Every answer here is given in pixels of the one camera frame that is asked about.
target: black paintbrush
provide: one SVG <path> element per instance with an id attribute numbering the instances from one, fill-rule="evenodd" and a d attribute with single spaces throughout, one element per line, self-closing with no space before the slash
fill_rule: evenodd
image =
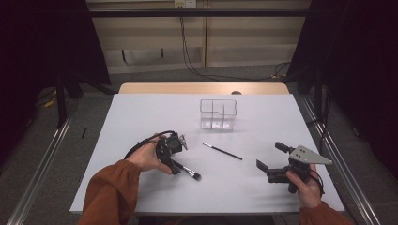
<path id="1" fill-rule="evenodd" d="M 185 172 L 189 173 L 190 176 L 191 176 L 193 179 L 195 179 L 195 180 L 197 180 L 197 181 L 200 181 L 200 180 L 201 180 L 202 176 L 201 176 L 199 173 L 197 173 L 197 172 L 195 172 L 195 171 L 193 171 L 193 170 L 191 170 L 191 169 L 186 168 L 185 166 L 179 164 L 178 162 L 176 162 L 176 161 L 174 161 L 174 160 L 173 160 L 173 162 L 174 162 L 174 164 L 175 164 L 179 169 L 184 170 Z"/>

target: white table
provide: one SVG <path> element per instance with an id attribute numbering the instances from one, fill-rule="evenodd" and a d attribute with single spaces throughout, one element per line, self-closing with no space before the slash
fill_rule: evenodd
<path id="1" fill-rule="evenodd" d="M 200 129 L 201 99 L 234 99 L 237 120 L 231 132 Z M 166 175 L 143 172 L 140 177 L 138 215 L 272 214 L 297 212 L 296 195 L 287 184 L 270 184 L 258 170 L 259 159 L 270 168 L 287 165 L 288 155 L 275 142 L 316 152 L 314 141 L 292 95 L 115 95 L 71 212 L 81 213 L 87 183 L 101 168 L 114 164 L 139 141 L 154 132 L 185 134 L 188 151 L 173 159 L 202 175 L 195 181 L 181 172 Z M 209 143 L 243 160 L 205 147 Z M 344 207 L 324 166 L 317 166 L 326 194 L 323 200 L 338 211 Z"/>

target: aluminum rail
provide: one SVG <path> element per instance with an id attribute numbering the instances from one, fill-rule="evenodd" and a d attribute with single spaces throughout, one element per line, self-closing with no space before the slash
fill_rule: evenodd
<path id="1" fill-rule="evenodd" d="M 38 168 L 33 175 L 32 179 L 30 180 L 29 185 L 27 186 L 23 196 L 20 198 L 17 206 L 15 207 L 14 211 L 12 212 L 7 225 L 21 225 L 24 223 L 30 208 L 32 207 L 36 197 L 38 196 L 38 192 L 40 191 L 41 185 L 49 171 L 51 164 L 54 160 L 56 152 L 61 145 L 62 140 L 65 137 L 65 134 L 68 131 L 71 117 L 76 112 L 77 103 L 72 103 L 71 111 L 69 116 L 67 117 L 66 122 L 63 126 L 55 131 L 53 139 L 46 150 L 43 158 L 41 159 Z"/>
<path id="2" fill-rule="evenodd" d="M 330 17 L 336 13 L 309 9 L 212 9 L 212 8 L 159 8 L 159 9 L 90 9 L 89 11 L 39 10 L 39 16 L 112 18 L 112 17 Z"/>
<path id="3" fill-rule="evenodd" d="M 307 97 L 303 99 L 303 102 L 309 115 L 313 120 L 315 120 L 316 115 L 314 112 L 313 103 Z M 322 136 L 322 131 L 325 128 L 324 124 L 316 123 L 315 125 L 319 135 Z M 357 180 L 354 178 L 353 174 L 349 170 L 347 164 L 343 159 L 343 156 L 340 154 L 339 149 L 337 148 L 334 140 L 331 138 L 327 130 L 325 131 L 324 142 L 331 156 L 331 159 L 333 160 L 333 163 L 336 165 L 339 174 L 342 176 L 345 186 L 347 187 L 355 204 L 360 210 L 360 213 L 362 214 L 362 217 L 365 220 L 366 224 L 369 225 L 381 224 L 369 200 L 367 199 L 362 189 L 360 188 L 360 185 L 358 184 Z"/>

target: clear plastic container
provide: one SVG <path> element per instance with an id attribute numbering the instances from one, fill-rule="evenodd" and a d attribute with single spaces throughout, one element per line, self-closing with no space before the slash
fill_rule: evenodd
<path id="1" fill-rule="evenodd" d="M 237 102 L 230 99 L 200 101 L 201 128 L 233 129 L 237 117 Z"/>

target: gray floor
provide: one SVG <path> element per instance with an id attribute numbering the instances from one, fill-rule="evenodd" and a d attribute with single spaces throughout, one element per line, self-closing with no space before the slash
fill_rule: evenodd
<path id="1" fill-rule="evenodd" d="M 215 67 L 201 68 L 197 71 L 201 74 L 259 79 L 273 74 L 274 66 Z M 243 82 L 231 78 L 218 77 L 217 79 L 223 82 Z M 111 80 L 113 85 L 110 87 L 114 90 L 117 90 L 125 82 L 213 82 L 206 77 L 193 75 L 187 69 L 118 74 L 112 75 Z M 82 84 L 82 88 L 84 89 L 84 96 L 81 99 L 67 97 L 69 114 L 72 115 L 68 131 L 50 161 L 49 170 L 43 174 L 45 179 L 38 185 L 38 192 L 33 196 L 32 204 L 25 205 L 28 213 L 20 217 L 24 224 L 75 224 L 79 219 L 78 215 L 69 212 L 69 208 L 112 102 L 112 96 L 106 96 L 85 84 Z M 288 84 L 288 88 L 295 95 L 304 119 L 311 121 L 311 117 L 303 104 L 303 99 L 312 98 L 313 92 L 308 96 L 298 95 L 295 83 Z M 32 123 L 8 161 L 2 166 L 0 224 L 7 223 L 26 191 L 41 159 L 52 142 L 56 124 L 56 104 L 49 108 L 37 106 L 37 113 L 32 119 Z M 332 101 L 329 112 L 329 133 L 349 170 L 360 185 L 364 196 L 369 201 L 371 208 L 375 210 L 380 224 L 396 224 L 396 221 L 398 221 L 398 215 L 395 213 L 398 212 L 398 182 L 374 157 L 366 140 L 353 132 L 354 127 L 339 108 L 338 103 Z M 309 130 L 315 142 L 318 143 L 319 134 L 315 126 L 309 126 Z M 366 224 L 358 210 L 358 203 L 345 187 L 342 176 L 335 167 L 328 169 L 346 205 L 347 211 L 344 214 L 349 218 L 351 218 L 349 215 L 351 214 L 352 219 L 356 220 L 358 224 Z M 273 219 L 276 224 L 299 224 L 298 215 L 274 216 Z"/>

